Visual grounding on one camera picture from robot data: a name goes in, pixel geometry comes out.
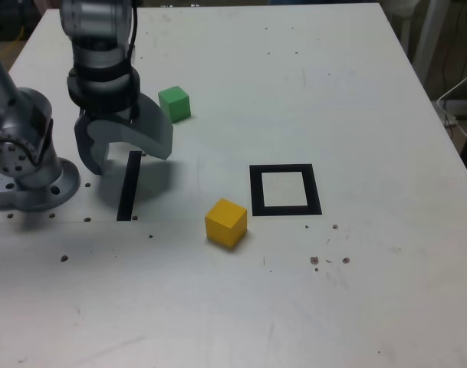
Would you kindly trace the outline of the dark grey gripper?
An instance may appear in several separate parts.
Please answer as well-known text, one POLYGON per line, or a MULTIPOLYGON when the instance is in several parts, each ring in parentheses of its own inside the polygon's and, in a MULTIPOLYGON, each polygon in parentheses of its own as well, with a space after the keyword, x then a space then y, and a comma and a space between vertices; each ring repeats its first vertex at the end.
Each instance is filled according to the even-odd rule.
POLYGON ((94 175, 104 174, 111 143, 128 143, 162 160, 170 156, 173 125, 158 104, 140 94, 140 86, 128 86, 110 94, 85 93, 78 87, 69 87, 68 93, 80 109, 74 125, 77 150, 83 164, 94 175), (92 122, 85 114, 117 113, 131 108, 136 102, 137 115, 130 122, 117 116, 92 122))

